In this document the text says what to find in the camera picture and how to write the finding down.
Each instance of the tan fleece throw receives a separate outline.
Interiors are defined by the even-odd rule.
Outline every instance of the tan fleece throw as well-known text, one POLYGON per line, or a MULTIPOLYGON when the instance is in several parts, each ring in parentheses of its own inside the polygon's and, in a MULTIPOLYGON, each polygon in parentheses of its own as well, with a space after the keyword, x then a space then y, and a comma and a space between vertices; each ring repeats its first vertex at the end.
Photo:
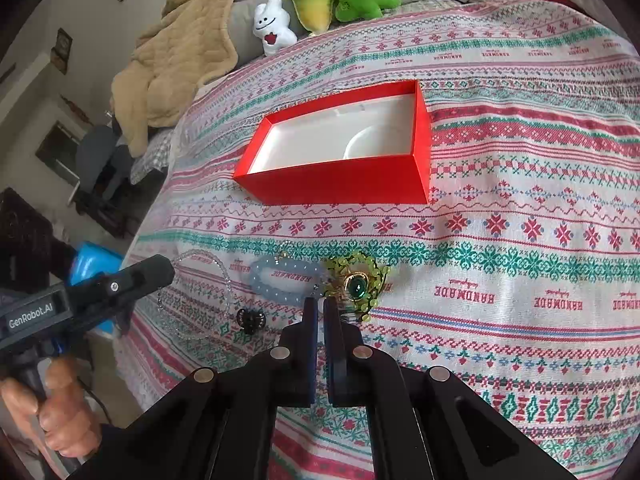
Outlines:
POLYGON ((131 156, 145 153, 148 126, 175 126, 200 86, 236 66, 226 30, 232 3, 166 0, 162 21, 139 38, 131 62, 111 84, 131 156))

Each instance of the finger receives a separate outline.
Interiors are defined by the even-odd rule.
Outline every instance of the finger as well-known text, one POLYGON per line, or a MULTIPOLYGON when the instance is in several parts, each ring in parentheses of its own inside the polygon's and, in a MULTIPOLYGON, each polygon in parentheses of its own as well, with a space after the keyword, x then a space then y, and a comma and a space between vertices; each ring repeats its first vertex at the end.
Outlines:
POLYGON ((94 430, 87 431, 82 438, 70 447, 62 449, 60 455, 68 458, 80 458, 87 456, 100 446, 101 436, 94 430))
POLYGON ((19 412, 24 415, 35 415, 38 413, 38 399, 33 392, 24 384, 20 384, 15 379, 9 378, 2 382, 0 386, 2 400, 12 412, 19 412))
POLYGON ((82 436, 91 429, 94 422, 94 414, 89 407, 79 410, 74 418, 62 428, 47 433, 45 442, 53 450, 66 449, 82 439, 82 436))
POLYGON ((45 384, 49 390, 65 388, 73 383, 78 376, 76 359, 73 357, 59 357, 53 359, 45 374, 45 384))
POLYGON ((45 431, 54 431, 65 426, 85 406, 80 386, 72 383, 55 390, 40 409, 40 425, 45 431))

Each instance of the patterned blanket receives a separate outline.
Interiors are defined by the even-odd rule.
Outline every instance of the patterned blanket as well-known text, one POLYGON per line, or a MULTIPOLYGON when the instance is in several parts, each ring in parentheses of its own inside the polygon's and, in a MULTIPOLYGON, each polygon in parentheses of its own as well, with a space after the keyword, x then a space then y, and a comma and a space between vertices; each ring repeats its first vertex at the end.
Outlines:
MULTIPOLYGON (((302 312, 252 293, 253 261, 283 242, 313 262, 363 250, 393 266, 368 344, 450 368, 576 476, 609 478, 640 424, 639 120, 635 50, 537 0, 427 2, 257 60, 178 125, 128 261, 212 251, 233 307, 268 326, 244 336, 220 311, 220 272, 185 269, 168 303, 215 335, 181 339, 146 298, 120 370, 148 408, 197 366, 237 367, 302 312), (264 114, 404 79, 433 121, 428 205, 263 206, 231 180, 264 114)), ((318 402, 279 409, 270 478, 372 479, 364 410, 328 404, 319 346, 318 402)))

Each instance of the open box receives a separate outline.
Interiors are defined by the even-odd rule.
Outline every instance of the open box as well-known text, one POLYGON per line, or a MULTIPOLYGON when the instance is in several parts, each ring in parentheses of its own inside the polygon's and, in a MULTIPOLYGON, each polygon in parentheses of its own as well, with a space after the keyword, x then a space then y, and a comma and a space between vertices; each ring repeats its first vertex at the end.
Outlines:
POLYGON ((420 85, 401 81, 265 116, 233 178, 267 205, 425 204, 430 156, 420 85))

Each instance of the blue object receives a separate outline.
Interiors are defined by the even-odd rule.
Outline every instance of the blue object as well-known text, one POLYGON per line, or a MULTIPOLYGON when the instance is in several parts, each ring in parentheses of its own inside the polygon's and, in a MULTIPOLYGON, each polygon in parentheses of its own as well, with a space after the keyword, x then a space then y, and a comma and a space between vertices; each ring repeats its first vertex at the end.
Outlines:
MULTIPOLYGON (((123 257, 119 254, 112 253, 110 250, 90 242, 85 242, 82 247, 80 247, 78 256, 76 256, 74 264, 71 267, 69 284, 77 285, 100 272, 105 274, 118 272, 122 261, 123 257)), ((113 334, 113 321, 103 321, 96 328, 99 331, 111 335, 113 334)))

